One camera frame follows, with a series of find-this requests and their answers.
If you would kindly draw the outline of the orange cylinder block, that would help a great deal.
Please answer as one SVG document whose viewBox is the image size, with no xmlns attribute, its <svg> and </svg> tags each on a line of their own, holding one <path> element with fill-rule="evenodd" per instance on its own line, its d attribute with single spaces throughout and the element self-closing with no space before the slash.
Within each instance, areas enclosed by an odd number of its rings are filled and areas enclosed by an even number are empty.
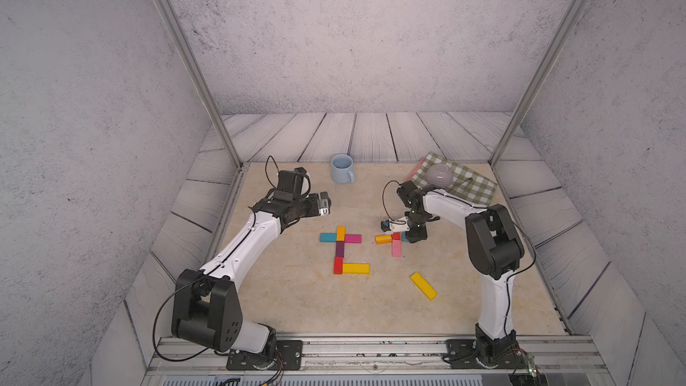
<svg viewBox="0 0 686 386">
<path fill-rule="evenodd" d="M 375 243 L 377 245 L 392 244 L 393 243 L 393 237 L 391 234 L 382 234 L 382 235 L 375 237 Z"/>
</svg>

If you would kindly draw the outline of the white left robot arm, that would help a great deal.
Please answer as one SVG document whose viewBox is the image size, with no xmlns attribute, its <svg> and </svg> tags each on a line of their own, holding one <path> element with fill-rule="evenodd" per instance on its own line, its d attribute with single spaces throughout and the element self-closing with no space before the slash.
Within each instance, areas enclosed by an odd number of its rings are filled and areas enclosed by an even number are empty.
<svg viewBox="0 0 686 386">
<path fill-rule="evenodd" d="M 304 218 L 326 216 L 332 210 L 327 192 L 302 198 L 263 198 L 229 245 L 198 270 L 186 269 L 178 277 L 173 302 L 171 334 L 195 343 L 203 351 L 239 350 L 270 361 L 275 331 L 244 318 L 239 288 L 250 269 L 282 232 Z"/>
</svg>

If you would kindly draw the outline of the purple block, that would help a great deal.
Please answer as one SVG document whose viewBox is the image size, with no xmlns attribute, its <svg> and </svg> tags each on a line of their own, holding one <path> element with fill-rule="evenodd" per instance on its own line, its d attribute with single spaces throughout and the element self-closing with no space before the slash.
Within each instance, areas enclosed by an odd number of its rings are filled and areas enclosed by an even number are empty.
<svg viewBox="0 0 686 386">
<path fill-rule="evenodd" d="M 340 258 L 345 257 L 345 242 L 344 241 L 337 241 L 336 242 L 335 257 L 340 257 Z"/>
</svg>

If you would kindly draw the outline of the orange-yellow square block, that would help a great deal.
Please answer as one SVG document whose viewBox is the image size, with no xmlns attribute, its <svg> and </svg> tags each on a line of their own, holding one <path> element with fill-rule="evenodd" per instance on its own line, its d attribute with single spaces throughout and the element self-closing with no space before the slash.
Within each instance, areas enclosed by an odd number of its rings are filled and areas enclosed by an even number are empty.
<svg viewBox="0 0 686 386">
<path fill-rule="evenodd" d="M 346 227 L 338 226 L 336 232 L 336 241 L 344 242 L 346 240 Z"/>
</svg>

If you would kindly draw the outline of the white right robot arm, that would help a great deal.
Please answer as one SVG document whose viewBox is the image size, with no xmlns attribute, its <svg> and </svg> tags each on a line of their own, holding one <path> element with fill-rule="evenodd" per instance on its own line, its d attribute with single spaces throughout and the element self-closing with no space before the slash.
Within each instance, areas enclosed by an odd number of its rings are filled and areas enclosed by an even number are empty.
<svg viewBox="0 0 686 386">
<path fill-rule="evenodd" d="M 428 238 L 427 223 L 445 219 L 466 232 L 469 259 L 481 277 L 482 305 L 475 325 L 475 352 L 484 366 L 495 366 L 519 346 L 511 318 L 513 287 L 525 256 L 516 224 L 506 207 L 480 207 L 433 185 L 404 182 L 397 190 L 407 218 L 411 243 Z"/>
</svg>

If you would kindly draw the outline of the magenta block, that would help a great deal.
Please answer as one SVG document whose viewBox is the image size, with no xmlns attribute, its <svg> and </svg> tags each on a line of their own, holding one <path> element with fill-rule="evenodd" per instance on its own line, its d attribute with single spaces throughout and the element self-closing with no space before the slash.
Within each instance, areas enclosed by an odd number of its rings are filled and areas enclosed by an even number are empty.
<svg viewBox="0 0 686 386">
<path fill-rule="evenodd" d="M 363 241 L 361 234 L 346 234 L 345 242 L 349 244 L 361 244 Z"/>
</svg>

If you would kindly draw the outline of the long yellow block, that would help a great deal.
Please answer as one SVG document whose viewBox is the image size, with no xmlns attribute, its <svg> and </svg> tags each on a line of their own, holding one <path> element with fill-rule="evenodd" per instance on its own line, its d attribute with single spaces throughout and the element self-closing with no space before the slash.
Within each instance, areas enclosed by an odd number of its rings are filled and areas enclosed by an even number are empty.
<svg viewBox="0 0 686 386">
<path fill-rule="evenodd" d="M 434 298 L 437 297 L 438 293 L 436 289 L 434 289 L 420 273 L 413 273 L 410 276 L 410 280 L 428 300 L 434 300 Z"/>
<path fill-rule="evenodd" d="M 371 273 L 371 266 L 369 264 L 344 263 L 342 265 L 342 273 L 367 275 Z"/>
</svg>

